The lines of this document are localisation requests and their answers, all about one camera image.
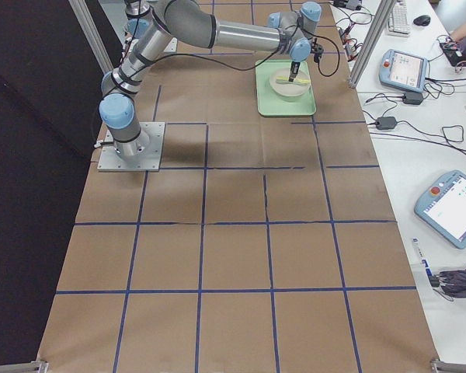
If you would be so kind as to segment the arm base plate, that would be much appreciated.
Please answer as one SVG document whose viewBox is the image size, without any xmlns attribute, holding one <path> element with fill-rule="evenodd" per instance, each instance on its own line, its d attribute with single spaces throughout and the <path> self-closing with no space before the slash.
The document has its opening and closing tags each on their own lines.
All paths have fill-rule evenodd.
<svg viewBox="0 0 466 373">
<path fill-rule="evenodd" d="M 165 137 L 165 122 L 140 122 L 141 133 L 134 141 L 115 141 L 109 130 L 101 147 L 97 169 L 100 172 L 159 171 Z"/>
</svg>

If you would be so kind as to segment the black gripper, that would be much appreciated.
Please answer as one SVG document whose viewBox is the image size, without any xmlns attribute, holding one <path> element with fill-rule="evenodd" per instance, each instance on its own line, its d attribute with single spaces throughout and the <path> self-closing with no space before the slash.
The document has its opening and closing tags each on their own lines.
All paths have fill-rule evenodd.
<svg viewBox="0 0 466 373">
<path fill-rule="evenodd" d="M 299 68 L 300 68 L 300 63 L 299 62 L 296 62 L 296 61 L 292 61 L 291 64 L 290 64 L 290 76 L 289 76 L 289 82 L 293 82 L 299 72 Z"/>
</svg>

